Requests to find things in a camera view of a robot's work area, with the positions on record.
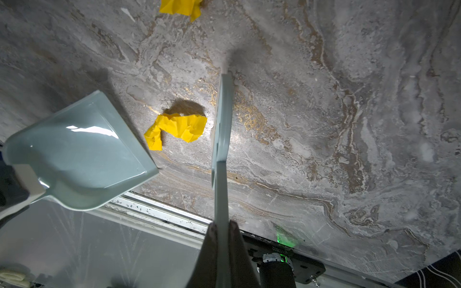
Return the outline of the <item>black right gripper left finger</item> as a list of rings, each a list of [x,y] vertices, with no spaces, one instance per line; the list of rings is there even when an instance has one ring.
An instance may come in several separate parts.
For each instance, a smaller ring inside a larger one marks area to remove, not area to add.
[[[206,232],[196,265],[186,288],[214,288],[217,277],[217,226],[212,222]]]

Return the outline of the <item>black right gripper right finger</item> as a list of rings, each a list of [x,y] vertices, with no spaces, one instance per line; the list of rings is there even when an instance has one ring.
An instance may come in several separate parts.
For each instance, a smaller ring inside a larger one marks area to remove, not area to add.
[[[229,222],[229,265],[232,288],[260,288],[238,224]]]

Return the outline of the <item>teal hand brush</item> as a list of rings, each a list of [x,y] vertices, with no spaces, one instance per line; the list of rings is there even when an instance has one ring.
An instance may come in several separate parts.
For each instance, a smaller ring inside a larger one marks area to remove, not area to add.
[[[229,206],[226,161],[232,131],[234,84],[231,73],[222,74],[217,97],[211,162],[214,222],[217,226],[217,288],[231,287],[229,265]]]

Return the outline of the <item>teal dustpan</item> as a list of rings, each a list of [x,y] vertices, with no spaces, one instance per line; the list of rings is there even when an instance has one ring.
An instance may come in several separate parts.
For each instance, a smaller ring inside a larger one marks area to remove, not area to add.
[[[30,166],[44,197],[73,211],[97,209],[158,174],[101,91],[10,136],[2,156]]]

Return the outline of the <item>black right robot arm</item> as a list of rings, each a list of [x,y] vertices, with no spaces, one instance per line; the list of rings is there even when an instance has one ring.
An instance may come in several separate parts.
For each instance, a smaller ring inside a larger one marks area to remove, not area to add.
[[[206,232],[196,265],[186,284],[188,288],[217,286],[218,229],[212,222]],[[232,288],[294,288],[292,268],[286,262],[263,262],[256,275],[238,224],[228,225],[229,276]]]

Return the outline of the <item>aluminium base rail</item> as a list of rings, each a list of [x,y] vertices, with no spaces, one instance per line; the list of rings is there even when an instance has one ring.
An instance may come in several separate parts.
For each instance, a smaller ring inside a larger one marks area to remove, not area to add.
[[[168,204],[127,192],[90,212],[149,234],[199,248],[210,220]],[[241,232],[256,270],[265,262],[286,262],[295,284],[307,288],[393,288],[395,285],[344,266],[306,256],[284,244],[245,231]]]

